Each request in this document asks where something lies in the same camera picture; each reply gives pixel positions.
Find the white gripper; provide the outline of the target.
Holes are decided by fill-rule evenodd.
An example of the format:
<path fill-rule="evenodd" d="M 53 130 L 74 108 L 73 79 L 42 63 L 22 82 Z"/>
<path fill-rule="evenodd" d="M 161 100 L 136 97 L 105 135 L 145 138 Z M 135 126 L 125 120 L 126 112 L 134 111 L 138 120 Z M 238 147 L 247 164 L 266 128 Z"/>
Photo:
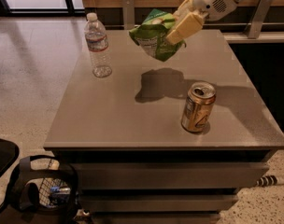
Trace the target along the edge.
<path fill-rule="evenodd" d="M 235 0 L 184 0 L 173 13 L 176 24 L 169 30 L 165 39 L 175 45 L 203 28 L 205 18 L 202 14 L 193 12 L 194 9 L 206 13 L 209 21 L 218 21 L 236 8 Z"/>

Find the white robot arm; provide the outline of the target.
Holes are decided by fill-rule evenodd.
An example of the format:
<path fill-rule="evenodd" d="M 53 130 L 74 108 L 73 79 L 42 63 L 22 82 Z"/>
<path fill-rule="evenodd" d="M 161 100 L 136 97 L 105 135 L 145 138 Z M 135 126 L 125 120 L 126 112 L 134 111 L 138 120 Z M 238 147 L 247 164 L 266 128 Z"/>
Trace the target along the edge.
<path fill-rule="evenodd" d="M 165 39 L 175 45 L 199 32 L 205 21 L 218 21 L 236 10 L 242 0 L 184 0 L 173 14 L 176 22 Z"/>

